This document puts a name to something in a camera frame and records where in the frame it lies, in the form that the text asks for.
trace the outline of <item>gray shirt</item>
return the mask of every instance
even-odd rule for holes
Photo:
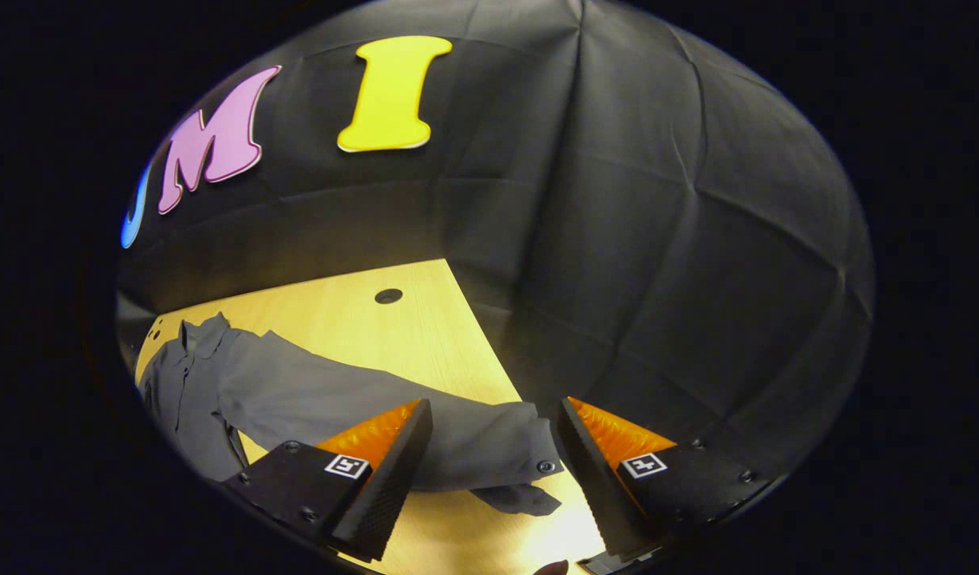
[[[434,432],[413,483],[426,491],[472,490],[506,513],[548,514],[560,505],[530,482],[561,472],[550,422],[527,402],[487,405],[386,371],[353,367],[268,331],[235,330],[216,314],[180,324],[142,375],[146,406],[205,477],[246,465],[241,430],[270,450],[315,445],[415,399],[429,399]]]

